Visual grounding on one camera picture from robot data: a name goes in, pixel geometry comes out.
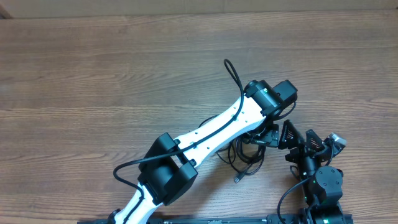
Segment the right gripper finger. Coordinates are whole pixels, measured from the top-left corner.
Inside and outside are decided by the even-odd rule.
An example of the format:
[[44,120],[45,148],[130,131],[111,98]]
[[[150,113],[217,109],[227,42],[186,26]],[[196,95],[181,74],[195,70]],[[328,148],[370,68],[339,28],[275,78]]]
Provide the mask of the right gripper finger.
[[325,149],[322,139],[312,129],[306,131],[306,147],[310,152],[320,152]]
[[278,149],[293,149],[303,146],[305,140],[293,123],[287,119],[283,123],[282,132],[279,139]]

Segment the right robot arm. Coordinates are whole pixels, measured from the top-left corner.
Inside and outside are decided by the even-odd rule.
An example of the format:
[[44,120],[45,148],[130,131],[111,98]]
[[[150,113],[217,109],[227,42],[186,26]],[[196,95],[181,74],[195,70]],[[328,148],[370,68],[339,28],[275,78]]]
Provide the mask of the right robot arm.
[[[298,183],[281,196],[277,205],[279,223],[353,224],[353,216],[345,214],[339,203],[343,196],[343,171],[331,162],[346,146],[346,140],[331,133],[322,140],[309,129],[302,136],[291,121],[283,123],[279,149],[288,149],[285,160],[298,171]],[[297,214],[282,215],[280,208],[289,193],[301,188],[307,207]]]

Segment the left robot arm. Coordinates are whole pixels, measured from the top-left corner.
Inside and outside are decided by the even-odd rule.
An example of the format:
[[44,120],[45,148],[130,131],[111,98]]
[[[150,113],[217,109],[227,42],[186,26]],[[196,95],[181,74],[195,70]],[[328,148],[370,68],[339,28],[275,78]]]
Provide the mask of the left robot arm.
[[176,138],[164,133],[143,159],[115,168],[138,165],[141,173],[138,183],[131,184],[137,190],[133,198],[122,210],[115,210],[108,223],[146,223],[158,207],[170,205],[193,185],[203,161],[236,138],[268,145],[263,137],[281,119],[281,112],[295,104],[297,89],[288,80],[275,87],[253,80],[240,89],[241,96],[225,112]]

